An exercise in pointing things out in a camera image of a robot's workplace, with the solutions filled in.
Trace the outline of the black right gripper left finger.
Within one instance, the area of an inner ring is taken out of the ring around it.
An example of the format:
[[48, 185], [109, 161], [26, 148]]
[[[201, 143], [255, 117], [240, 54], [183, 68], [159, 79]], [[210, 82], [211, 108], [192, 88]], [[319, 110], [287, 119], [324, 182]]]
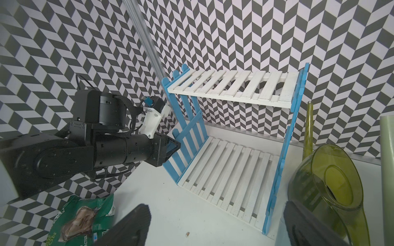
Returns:
[[139, 204], [93, 245], [144, 246], [150, 223], [151, 212], [149, 206]]

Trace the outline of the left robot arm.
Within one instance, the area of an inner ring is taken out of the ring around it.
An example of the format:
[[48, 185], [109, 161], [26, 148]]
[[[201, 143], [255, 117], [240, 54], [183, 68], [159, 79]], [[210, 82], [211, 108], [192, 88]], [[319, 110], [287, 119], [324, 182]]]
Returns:
[[54, 135], [1, 140], [1, 204], [24, 200], [74, 175], [109, 177], [108, 167], [147, 162], [160, 167], [181, 144], [157, 132], [169, 106], [158, 97], [136, 107], [127, 97], [97, 90], [76, 93], [73, 119]]

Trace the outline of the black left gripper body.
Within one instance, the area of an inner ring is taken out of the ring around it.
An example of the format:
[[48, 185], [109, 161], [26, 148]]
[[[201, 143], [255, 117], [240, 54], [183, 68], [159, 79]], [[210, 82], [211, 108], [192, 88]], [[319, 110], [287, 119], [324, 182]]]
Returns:
[[151, 143], [152, 155], [147, 162], [154, 167], [162, 166], [181, 148], [179, 141], [161, 133], [155, 133]]

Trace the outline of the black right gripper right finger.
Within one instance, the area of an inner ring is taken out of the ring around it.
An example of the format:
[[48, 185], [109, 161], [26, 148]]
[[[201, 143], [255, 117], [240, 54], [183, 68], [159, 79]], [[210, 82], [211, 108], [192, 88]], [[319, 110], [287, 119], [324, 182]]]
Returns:
[[348, 245], [298, 201], [286, 202], [284, 222], [292, 246]]

